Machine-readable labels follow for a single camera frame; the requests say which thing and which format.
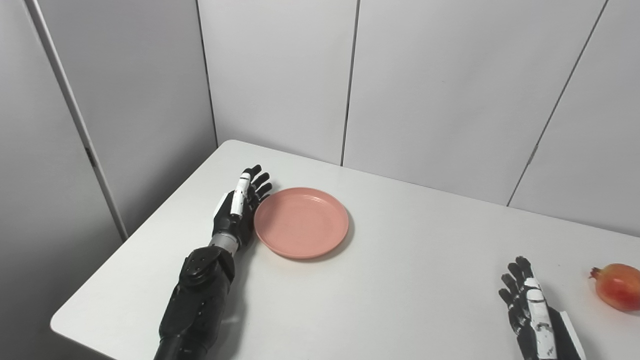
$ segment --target white table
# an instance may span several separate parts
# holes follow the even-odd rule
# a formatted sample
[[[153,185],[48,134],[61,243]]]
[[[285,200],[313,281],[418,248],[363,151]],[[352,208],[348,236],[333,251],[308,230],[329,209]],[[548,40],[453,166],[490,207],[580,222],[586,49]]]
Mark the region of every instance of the white table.
[[[333,194],[350,229],[317,260],[281,258],[259,241],[239,255],[211,359],[521,359],[497,295],[521,254],[589,360],[640,354],[640,317],[606,306],[587,279],[592,266],[640,266],[640,239],[235,141],[60,308],[53,330],[117,360],[151,360],[184,257],[208,244],[220,195],[256,163],[276,190]]]

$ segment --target prosthetic hand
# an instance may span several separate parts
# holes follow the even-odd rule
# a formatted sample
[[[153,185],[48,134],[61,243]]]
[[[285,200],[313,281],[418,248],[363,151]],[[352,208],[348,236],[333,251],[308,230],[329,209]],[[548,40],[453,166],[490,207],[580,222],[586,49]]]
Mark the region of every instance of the prosthetic hand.
[[[498,293],[509,309],[509,322],[525,360],[586,360],[566,312],[547,305],[529,260],[518,256]]]
[[[251,240],[255,210],[272,188],[268,173],[255,177],[261,170],[244,170],[218,204],[209,246],[184,260],[160,323],[155,360],[201,360],[216,341],[236,272],[233,256]]]

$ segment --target robotic hand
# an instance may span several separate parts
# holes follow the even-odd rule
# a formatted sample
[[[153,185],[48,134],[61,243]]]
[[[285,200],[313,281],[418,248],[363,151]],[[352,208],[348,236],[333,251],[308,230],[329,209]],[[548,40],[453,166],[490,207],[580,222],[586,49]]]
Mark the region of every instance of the robotic hand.
[[[201,360],[216,341],[236,273],[233,256],[249,244],[255,210],[272,189],[268,173],[256,177],[261,170],[255,165],[243,171],[218,204],[209,246],[184,260],[160,323],[155,360]]]
[[[507,289],[498,294],[509,309],[509,322],[525,360],[586,360],[566,312],[547,305],[529,260],[518,256],[504,274]]]

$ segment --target white partition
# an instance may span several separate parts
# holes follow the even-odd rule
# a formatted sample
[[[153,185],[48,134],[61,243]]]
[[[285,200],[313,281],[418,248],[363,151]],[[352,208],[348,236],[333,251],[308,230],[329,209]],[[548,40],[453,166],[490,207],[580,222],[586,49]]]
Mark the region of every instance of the white partition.
[[[604,0],[362,0],[344,165],[507,204]]]
[[[0,359],[102,359],[54,312],[122,244],[22,0],[0,1]]]
[[[356,0],[199,3],[218,141],[340,163]]]
[[[638,19],[609,1],[513,207],[640,236]]]
[[[195,0],[38,0],[129,234],[216,148]]]

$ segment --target pomegranate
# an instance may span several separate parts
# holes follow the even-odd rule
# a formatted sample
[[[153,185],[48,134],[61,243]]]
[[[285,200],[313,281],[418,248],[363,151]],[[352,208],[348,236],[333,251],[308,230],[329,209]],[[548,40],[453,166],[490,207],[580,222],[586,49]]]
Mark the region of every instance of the pomegranate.
[[[608,305],[620,311],[640,310],[640,271],[624,264],[591,269],[596,293]]]

